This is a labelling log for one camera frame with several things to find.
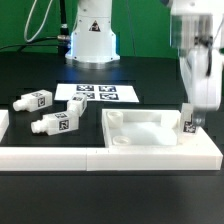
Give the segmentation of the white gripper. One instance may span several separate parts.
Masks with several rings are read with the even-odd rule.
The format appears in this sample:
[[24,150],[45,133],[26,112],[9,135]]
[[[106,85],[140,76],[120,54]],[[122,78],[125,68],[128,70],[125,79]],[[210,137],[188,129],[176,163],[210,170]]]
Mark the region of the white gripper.
[[217,111],[221,104],[222,55],[205,47],[181,50],[179,63],[182,80],[193,107],[194,126],[205,125],[203,111]]

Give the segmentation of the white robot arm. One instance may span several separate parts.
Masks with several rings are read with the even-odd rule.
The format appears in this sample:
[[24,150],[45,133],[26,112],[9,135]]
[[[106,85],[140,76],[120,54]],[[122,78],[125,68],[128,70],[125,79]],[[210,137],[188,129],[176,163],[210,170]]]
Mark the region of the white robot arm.
[[[170,45],[178,50],[192,122],[220,107],[224,55],[224,0],[160,0],[170,9]],[[86,68],[116,62],[116,35],[111,29],[112,0],[78,0],[66,61]]]

